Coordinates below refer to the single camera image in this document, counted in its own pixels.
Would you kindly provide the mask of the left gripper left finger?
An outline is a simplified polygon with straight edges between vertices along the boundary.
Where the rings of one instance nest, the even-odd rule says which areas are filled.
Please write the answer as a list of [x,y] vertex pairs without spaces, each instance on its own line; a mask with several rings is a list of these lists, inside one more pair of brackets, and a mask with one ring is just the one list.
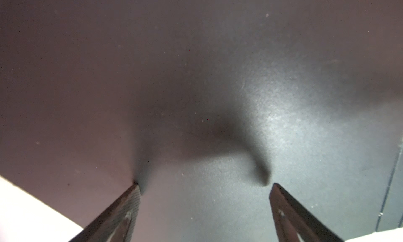
[[140,199],[140,187],[133,184],[70,242],[130,242]]

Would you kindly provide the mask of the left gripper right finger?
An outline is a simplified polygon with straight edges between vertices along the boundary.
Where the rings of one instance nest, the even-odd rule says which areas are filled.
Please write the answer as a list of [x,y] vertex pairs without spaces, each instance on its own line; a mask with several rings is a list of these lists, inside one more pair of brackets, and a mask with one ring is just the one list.
[[269,201],[280,242],[342,241],[280,184],[272,186]]

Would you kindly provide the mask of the white black file folder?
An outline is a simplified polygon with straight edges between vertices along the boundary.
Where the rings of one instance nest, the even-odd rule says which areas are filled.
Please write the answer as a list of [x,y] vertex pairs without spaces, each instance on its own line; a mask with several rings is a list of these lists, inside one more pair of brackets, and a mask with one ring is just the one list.
[[1,175],[136,242],[275,242],[281,184],[343,239],[403,224],[403,0],[1,0]]

